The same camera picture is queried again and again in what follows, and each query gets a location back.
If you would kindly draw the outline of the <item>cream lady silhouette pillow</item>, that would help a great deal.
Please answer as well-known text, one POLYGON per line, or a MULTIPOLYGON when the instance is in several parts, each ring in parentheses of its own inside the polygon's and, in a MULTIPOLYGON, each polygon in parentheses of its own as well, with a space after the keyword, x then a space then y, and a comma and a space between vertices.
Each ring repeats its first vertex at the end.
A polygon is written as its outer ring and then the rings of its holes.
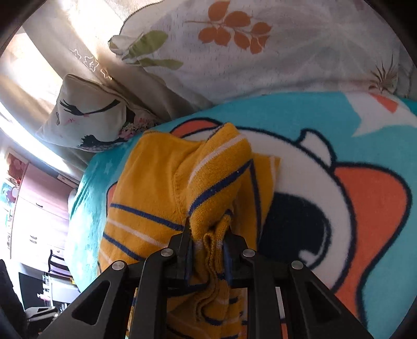
POLYGON ((54 145, 99 153, 161 123, 114 90, 68 74, 50 117, 36 135, 54 145))

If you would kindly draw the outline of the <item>yellow striped knit sweater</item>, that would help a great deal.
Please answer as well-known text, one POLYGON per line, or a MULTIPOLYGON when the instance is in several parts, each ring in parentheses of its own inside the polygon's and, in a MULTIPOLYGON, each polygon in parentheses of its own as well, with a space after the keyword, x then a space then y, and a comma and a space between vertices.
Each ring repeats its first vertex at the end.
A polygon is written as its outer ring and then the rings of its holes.
POLYGON ((230 123, 204 141, 146 132, 116 183, 98 252, 102 269, 145 260, 186 228, 197 291, 168 299, 168 337, 244 338, 245 294, 225 279, 227 231, 256 247, 280 160, 253 151, 230 123))

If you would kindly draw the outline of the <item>white leaf print pillow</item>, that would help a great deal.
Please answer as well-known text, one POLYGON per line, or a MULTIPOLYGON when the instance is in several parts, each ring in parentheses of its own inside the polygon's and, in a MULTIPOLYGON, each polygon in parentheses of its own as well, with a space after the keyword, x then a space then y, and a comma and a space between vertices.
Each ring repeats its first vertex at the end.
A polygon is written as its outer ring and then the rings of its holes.
POLYGON ((109 48, 197 107, 292 91, 416 97, 416 64, 366 1, 161 1, 109 48))

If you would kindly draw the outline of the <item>teal star fleece blanket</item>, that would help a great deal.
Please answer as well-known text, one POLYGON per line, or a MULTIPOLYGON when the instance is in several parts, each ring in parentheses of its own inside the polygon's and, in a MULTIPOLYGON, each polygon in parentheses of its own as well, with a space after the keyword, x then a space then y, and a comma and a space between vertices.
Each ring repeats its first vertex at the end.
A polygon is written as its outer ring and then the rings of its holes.
POLYGON ((283 93, 160 126, 203 140, 223 123, 281 159, 276 248, 327 284, 375 338, 416 315, 416 102, 371 93, 283 93))

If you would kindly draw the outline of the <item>pink wooden dresser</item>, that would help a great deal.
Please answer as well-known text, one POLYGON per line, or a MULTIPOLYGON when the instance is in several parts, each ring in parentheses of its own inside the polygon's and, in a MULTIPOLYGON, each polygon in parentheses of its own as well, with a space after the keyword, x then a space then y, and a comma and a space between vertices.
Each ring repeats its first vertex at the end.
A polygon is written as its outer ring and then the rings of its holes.
POLYGON ((51 252, 64 256, 71 182, 8 147, 1 185, 1 258, 48 272, 51 252))

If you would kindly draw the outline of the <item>beige star curtain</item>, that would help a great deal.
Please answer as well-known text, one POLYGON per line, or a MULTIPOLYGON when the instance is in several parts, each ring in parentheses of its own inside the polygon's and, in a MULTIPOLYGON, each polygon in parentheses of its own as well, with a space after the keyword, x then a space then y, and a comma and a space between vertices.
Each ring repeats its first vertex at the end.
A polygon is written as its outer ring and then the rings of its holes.
POLYGON ((64 77, 95 81, 167 122, 211 106, 191 102, 144 69, 124 64, 109 48, 115 35, 135 38, 141 28, 177 6, 176 1, 2 1, 1 128, 29 140, 24 148, 74 179, 91 154, 36 138, 54 107, 64 77))

